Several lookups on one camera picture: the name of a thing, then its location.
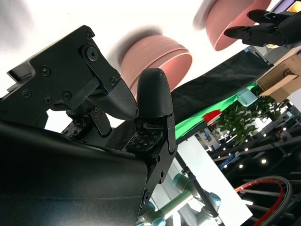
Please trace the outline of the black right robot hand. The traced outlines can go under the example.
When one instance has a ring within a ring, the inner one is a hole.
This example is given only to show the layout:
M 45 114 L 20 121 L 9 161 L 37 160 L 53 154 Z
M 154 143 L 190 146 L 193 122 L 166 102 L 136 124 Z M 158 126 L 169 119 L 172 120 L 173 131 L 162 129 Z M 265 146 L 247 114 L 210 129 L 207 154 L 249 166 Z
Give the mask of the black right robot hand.
M 3 226 L 134 226 L 177 152 L 164 72 L 134 97 L 81 26 L 8 72 L 0 99 Z

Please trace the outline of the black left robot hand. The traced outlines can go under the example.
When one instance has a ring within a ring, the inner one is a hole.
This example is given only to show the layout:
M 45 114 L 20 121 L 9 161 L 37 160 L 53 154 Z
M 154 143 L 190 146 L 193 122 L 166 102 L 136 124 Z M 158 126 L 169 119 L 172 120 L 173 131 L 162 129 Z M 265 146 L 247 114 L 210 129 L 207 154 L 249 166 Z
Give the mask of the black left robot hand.
M 249 19 L 258 23 L 253 26 L 235 26 L 225 30 L 227 37 L 242 40 L 246 45 L 264 47 L 269 44 L 295 48 L 301 45 L 301 13 L 281 12 L 275 14 L 256 9 L 247 13 Z

